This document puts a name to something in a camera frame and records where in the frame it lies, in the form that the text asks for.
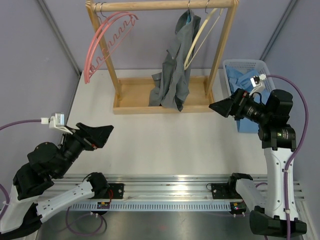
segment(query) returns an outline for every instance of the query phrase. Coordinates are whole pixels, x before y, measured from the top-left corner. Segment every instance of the white table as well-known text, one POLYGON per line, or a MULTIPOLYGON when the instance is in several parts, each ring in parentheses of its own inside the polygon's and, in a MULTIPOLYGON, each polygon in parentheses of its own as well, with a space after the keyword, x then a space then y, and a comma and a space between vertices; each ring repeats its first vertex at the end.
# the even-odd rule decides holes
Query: white table
MULTIPOLYGON (((159 70, 117 70, 119 78, 149 77, 159 70)), ((191 75, 209 75, 193 70, 191 75)), ((222 71, 213 85, 216 101, 228 96, 222 71)), ((232 117, 212 113, 114 115, 115 90, 107 70, 89 84, 82 75, 68 120, 97 127, 113 125, 103 149, 84 151, 69 174, 119 175, 266 174, 257 134, 238 133, 232 117)))

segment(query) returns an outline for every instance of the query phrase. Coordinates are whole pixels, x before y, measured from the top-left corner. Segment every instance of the wooden base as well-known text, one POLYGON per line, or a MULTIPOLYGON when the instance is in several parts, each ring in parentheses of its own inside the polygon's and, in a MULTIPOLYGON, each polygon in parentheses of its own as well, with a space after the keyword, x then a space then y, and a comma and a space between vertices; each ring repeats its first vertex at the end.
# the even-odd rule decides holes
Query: wooden base
MULTIPOLYGON (((155 87, 152 77, 118 78, 121 85, 122 99, 115 94, 113 102, 114 114, 172 114, 178 110, 163 106, 148 106, 150 91, 155 87)), ((212 112, 209 104, 214 102, 212 90, 206 97, 207 76, 191 76, 189 95, 183 104, 181 113, 212 112)))

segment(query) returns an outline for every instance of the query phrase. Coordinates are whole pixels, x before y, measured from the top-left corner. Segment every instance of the wooden clothes rack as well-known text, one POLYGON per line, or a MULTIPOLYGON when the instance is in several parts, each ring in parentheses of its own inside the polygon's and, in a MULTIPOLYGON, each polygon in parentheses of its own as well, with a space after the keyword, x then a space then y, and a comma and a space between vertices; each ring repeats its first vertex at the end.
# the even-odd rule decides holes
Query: wooden clothes rack
MULTIPOLYGON (((215 52, 211 72, 209 76, 191 76, 189 82, 189 95, 183 104, 182 113, 205 113, 211 112, 209 104, 214 102, 212 86, 221 62, 229 32, 236 15, 239 0, 164 0, 164 1, 140 1, 140 2, 114 2, 95 3, 86 0, 85 6, 88 11, 92 26, 96 32, 100 27, 97 12, 118 11, 152 11, 174 9, 205 9, 228 8, 219 43, 215 52)), ((104 37, 99 42, 101 49, 108 50, 104 37)), ((111 57, 105 60, 106 66, 115 89, 113 102, 114 114, 157 114, 179 113, 179 111, 162 106, 148 106, 150 91, 155 87, 152 77, 129 77, 118 78, 111 57)))

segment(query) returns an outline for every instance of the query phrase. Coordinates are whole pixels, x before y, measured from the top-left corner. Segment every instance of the red wire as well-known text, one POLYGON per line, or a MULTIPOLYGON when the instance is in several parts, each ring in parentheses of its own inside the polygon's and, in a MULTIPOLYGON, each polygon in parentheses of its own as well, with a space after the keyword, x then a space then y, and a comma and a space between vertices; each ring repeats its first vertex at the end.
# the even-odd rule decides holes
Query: red wire
POLYGON ((110 198, 110 202, 109 202, 109 205, 110 205, 112 199, 114 198, 114 192, 110 189, 110 190, 108 191, 108 194, 109 194, 109 198, 110 198))

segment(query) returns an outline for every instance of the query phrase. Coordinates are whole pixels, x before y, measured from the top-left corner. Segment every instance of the pink hanger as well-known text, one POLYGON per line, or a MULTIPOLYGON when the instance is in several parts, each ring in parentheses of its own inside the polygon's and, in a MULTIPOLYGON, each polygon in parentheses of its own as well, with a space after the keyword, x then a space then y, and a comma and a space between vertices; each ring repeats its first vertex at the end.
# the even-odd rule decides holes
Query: pink hanger
POLYGON ((105 60, 116 50, 116 48, 122 43, 122 41, 125 39, 125 37, 128 35, 128 33, 131 31, 131 29, 134 27, 136 20, 138 20, 138 17, 133 14, 130 13, 128 11, 118 11, 113 13, 112 15, 110 15, 109 17, 107 17, 104 22, 101 24, 101 26, 98 28, 98 30, 96 31, 96 33, 93 36, 93 39, 91 41, 89 50, 87 52, 86 55, 86 59, 85 59, 85 63, 84 63, 84 82, 90 83, 90 78, 92 77, 92 75, 105 63, 105 60), (96 61, 96 65, 92 64, 92 60, 93 57, 95 55, 95 52, 97 50, 99 41, 101 40, 101 38, 104 36, 105 32, 109 29, 109 27, 118 19, 125 17, 125 16, 129 16, 130 20, 127 21, 125 20, 123 22, 123 28, 119 27, 118 29, 118 34, 115 33, 113 35, 113 40, 112 41, 108 41, 107 42, 107 49, 102 49, 102 53, 103 54, 107 54, 106 57, 104 57, 104 55, 102 57, 98 56, 95 61, 96 61), (127 26, 131 25, 131 27, 128 29, 128 31, 124 34, 123 38, 116 44, 117 40, 119 40, 121 38, 121 35, 125 32, 127 26))

